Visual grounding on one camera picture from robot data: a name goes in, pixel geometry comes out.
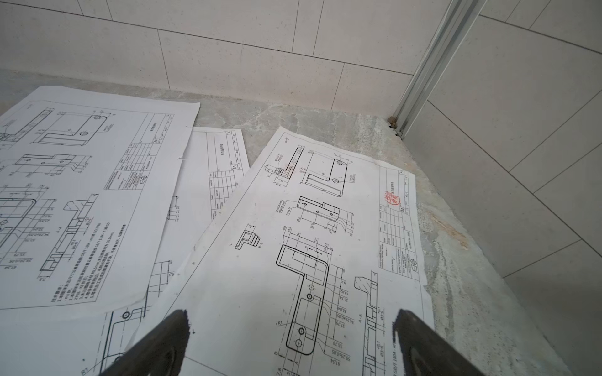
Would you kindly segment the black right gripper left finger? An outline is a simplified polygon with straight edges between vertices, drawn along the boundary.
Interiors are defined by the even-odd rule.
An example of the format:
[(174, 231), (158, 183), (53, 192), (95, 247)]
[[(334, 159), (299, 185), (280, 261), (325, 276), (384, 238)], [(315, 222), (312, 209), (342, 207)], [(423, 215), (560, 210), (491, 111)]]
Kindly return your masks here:
[(186, 310), (176, 310), (101, 375), (179, 375), (190, 338)]

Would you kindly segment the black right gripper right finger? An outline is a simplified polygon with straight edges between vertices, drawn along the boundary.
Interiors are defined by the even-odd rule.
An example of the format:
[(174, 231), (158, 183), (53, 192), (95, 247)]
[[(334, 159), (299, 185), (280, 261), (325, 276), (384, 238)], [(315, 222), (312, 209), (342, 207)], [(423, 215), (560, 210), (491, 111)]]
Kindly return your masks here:
[(412, 311), (398, 312), (393, 339), (399, 342), (404, 375), (484, 376)]

